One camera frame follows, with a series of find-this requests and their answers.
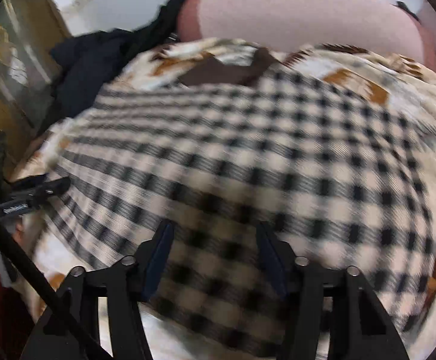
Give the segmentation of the small black object behind pillow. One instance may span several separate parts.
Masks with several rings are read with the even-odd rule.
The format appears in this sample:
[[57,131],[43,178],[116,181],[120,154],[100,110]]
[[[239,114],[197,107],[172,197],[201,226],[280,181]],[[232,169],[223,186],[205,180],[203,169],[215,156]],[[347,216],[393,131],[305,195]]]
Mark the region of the small black object behind pillow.
[[405,2],[397,1],[396,4],[395,4],[395,6],[396,6],[397,8],[399,8],[400,10],[404,11],[405,13],[407,13],[407,14],[408,14],[409,16],[411,16],[412,18],[414,18],[414,20],[416,20],[417,22],[420,21],[420,19],[418,18],[418,16],[408,8],[408,6],[406,5]]

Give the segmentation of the wooden glass cabinet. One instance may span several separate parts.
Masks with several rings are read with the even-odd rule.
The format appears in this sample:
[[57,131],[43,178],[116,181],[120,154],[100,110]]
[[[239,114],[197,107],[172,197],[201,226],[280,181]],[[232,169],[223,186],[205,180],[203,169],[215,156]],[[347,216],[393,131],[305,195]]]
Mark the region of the wooden glass cabinet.
[[70,33],[53,0],[0,0],[0,131],[16,164],[50,107],[50,50]]

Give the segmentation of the dark navy clothing pile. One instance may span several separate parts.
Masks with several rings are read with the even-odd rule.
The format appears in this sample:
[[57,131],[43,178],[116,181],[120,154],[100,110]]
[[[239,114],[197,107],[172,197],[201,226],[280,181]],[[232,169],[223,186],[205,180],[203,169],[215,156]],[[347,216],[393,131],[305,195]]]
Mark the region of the dark navy clothing pile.
[[177,19],[186,0],[167,0],[154,20],[128,31],[113,29],[67,38],[50,50],[61,68],[51,85],[53,101],[37,133],[90,108],[104,84],[110,83],[134,57],[165,44],[177,32]]

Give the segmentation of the pink bolster pillow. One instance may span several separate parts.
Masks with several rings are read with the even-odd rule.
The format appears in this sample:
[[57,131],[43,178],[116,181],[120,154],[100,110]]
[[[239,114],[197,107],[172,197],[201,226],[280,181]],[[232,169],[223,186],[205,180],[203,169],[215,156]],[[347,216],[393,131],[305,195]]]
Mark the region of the pink bolster pillow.
[[284,52],[306,44],[350,45],[404,55],[436,71],[429,31],[380,0],[186,0],[177,31],[181,41],[241,38]]

